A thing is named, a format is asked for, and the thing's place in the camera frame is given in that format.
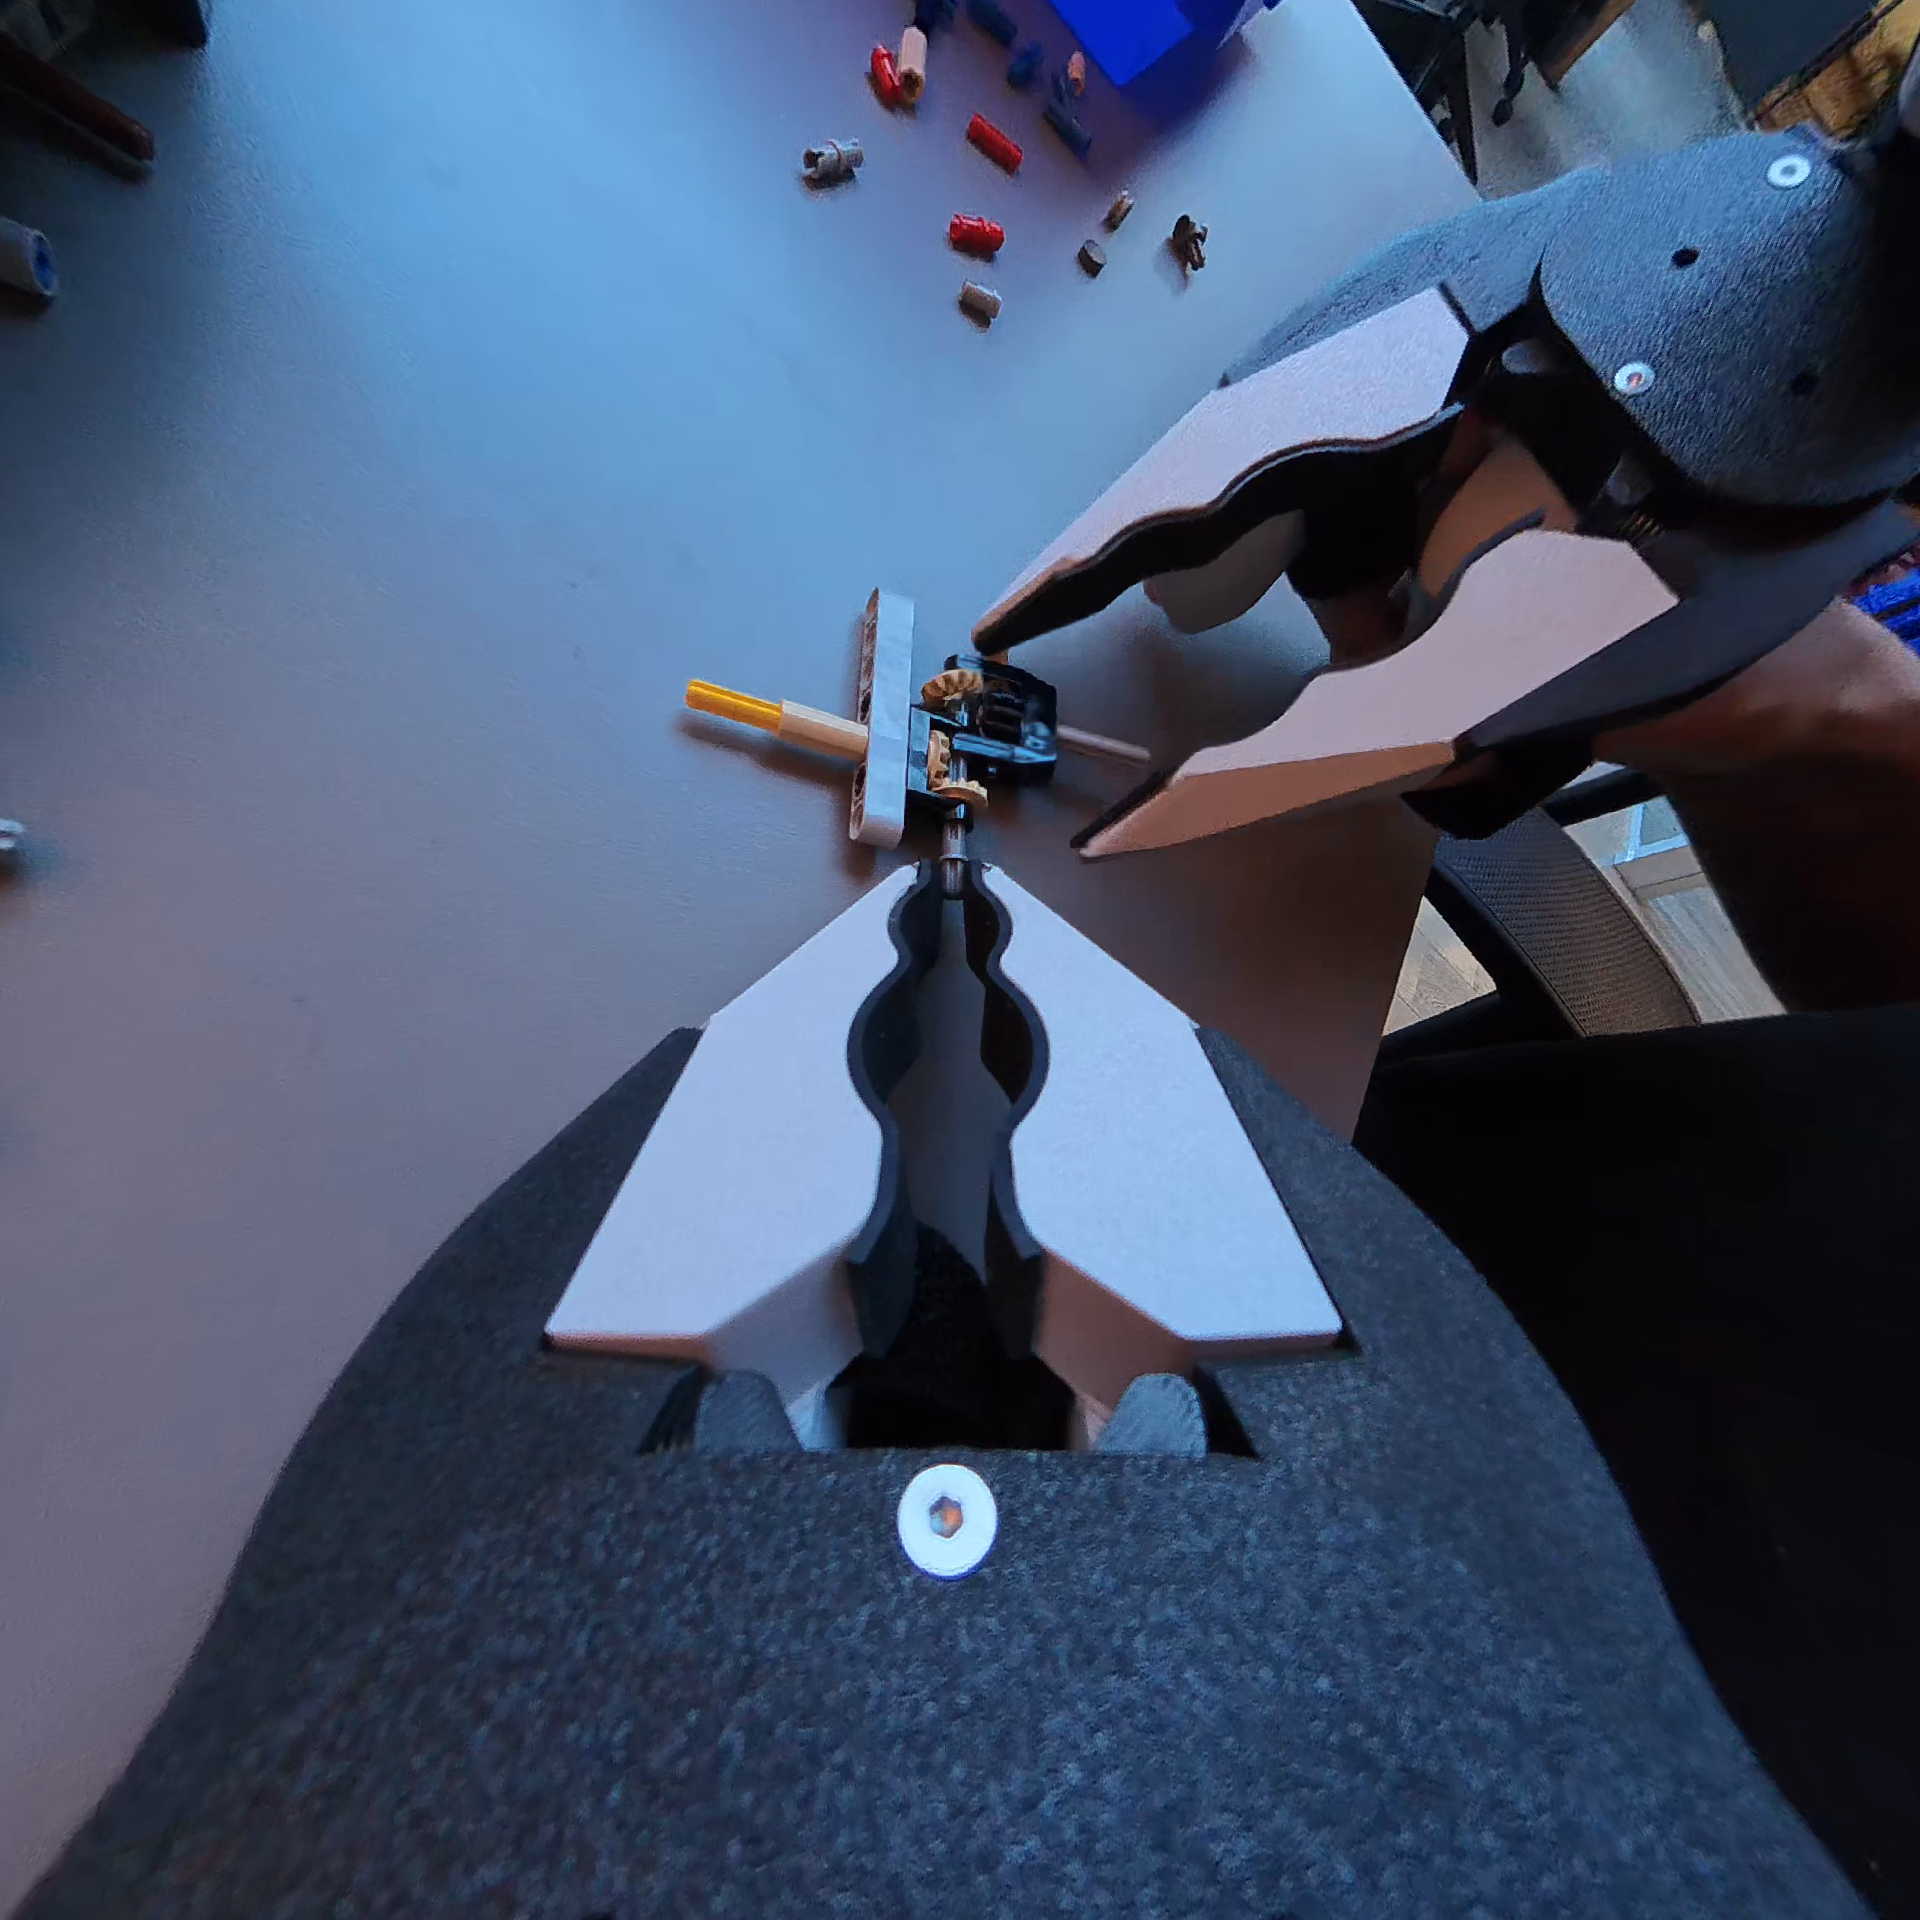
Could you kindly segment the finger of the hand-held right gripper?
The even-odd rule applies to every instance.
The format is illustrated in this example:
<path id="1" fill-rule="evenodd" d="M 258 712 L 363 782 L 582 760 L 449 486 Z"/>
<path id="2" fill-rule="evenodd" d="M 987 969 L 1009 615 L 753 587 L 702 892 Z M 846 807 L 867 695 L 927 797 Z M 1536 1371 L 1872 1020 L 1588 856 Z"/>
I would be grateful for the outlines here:
<path id="1" fill-rule="evenodd" d="M 1194 752 L 1092 827 L 1077 854 L 1157 851 L 1402 796 L 1451 766 L 1479 722 L 1676 605 L 1676 592 L 1627 542 L 1516 529 L 1466 563 L 1418 638 L 1315 675 L 1259 731 Z"/>
<path id="2" fill-rule="evenodd" d="M 1004 654 L 1212 563 L 1273 515 L 1384 480 L 1394 447 L 1451 420 L 1469 343 L 1427 287 L 1202 395 L 973 622 L 973 647 Z"/>

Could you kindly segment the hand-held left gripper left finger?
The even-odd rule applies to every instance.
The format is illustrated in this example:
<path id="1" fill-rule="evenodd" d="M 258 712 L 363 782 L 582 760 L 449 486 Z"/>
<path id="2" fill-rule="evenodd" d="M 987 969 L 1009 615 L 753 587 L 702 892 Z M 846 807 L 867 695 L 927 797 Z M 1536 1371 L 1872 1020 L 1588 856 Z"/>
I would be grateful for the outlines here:
<path id="1" fill-rule="evenodd" d="M 756 1374 L 803 1447 L 848 1445 L 842 1377 L 889 1351 L 913 1303 L 889 1095 L 922 1045 L 943 905 L 936 864 L 896 869 L 705 1022 L 549 1346 Z"/>

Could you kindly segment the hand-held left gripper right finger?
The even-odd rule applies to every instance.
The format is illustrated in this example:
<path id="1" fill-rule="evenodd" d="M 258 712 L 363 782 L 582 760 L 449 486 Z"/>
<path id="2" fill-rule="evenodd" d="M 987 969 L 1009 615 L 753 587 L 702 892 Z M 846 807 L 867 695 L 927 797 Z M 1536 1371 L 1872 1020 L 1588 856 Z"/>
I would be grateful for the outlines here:
<path id="1" fill-rule="evenodd" d="M 1346 1322 L 1196 1022 L 1004 869 L 965 867 L 962 902 L 1009 1104 L 989 1322 L 1064 1381 L 1074 1445 L 1203 1451 L 1203 1371 L 1327 1354 Z"/>

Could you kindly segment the small lego gear assembly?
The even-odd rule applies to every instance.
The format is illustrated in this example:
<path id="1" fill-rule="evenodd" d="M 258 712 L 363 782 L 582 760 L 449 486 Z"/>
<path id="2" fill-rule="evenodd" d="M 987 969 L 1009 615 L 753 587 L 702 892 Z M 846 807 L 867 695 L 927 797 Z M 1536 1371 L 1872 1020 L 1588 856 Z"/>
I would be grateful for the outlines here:
<path id="1" fill-rule="evenodd" d="M 1065 725 L 1054 683 L 998 658 L 952 654 L 936 673 L 920 678 L 913 632 L 913 602 L 875 587 L 857 630 L 849 715 L 705 679 L 685 683 L 684 706 L 848 764 L 848 836 L 855 846 L 889 851 L 899 846 L 912 807 L 936 816 L 942 892 L 957 900 L 971 826 L 995 787 L 1046 783 L 1064 754 L 1144 766 L 1148 752 Z"/>

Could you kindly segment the group of blue lego pins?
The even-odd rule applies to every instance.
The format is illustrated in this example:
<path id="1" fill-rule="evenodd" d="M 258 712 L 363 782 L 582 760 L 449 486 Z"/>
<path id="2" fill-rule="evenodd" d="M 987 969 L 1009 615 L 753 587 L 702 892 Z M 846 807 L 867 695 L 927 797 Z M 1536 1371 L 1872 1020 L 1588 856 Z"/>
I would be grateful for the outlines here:
<path id="1" fill-rule="evenodd" d="M 1043 123 L 1072 155 L 1085 157 L 1092 148 L 1092 130 L 1085 118 L 1087 89 L 1070 101 L 1058 95 L 1051 85 L 1055 70 L 1074 50 L 1082 47 L 1072 46 L 1059 58 L 1051 58 L 1043 39 L 1024 34 L 1019 22 L 1000 1 L 912 1 L 908 6 L 908 24 L 920 26 L 927 36 L 953 26 L 960 17 L 1006 53 L 1006 88 L 1037 100 Z M 1082 51 L 1087 71 L 1092 71 L 1092 59 L 1085 50 Z"/>

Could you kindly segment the black office chair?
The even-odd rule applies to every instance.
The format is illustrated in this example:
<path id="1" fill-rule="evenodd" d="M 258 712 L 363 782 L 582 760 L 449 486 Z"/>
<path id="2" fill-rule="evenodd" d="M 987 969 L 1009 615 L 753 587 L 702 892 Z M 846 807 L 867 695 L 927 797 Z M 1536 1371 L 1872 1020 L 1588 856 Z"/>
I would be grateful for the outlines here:
<path id="1" fill-rule="evenodd" d="M 1779 1007 L 1667 797 L 1602 767 L 1490 836 L 1439 836 L 1377 1061 Z"/>

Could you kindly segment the blue plastic bin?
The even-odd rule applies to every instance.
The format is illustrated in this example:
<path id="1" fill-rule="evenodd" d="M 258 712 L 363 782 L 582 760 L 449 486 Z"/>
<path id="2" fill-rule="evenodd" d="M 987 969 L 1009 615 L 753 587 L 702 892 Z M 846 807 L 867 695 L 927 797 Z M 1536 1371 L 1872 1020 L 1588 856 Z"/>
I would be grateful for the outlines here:
<path id="1" fill-rule="evenodd" d="M 1168 59 L 1208 61 L 1279 1 L 1049 1 L 1092 65 L 1130 85 Z"/>

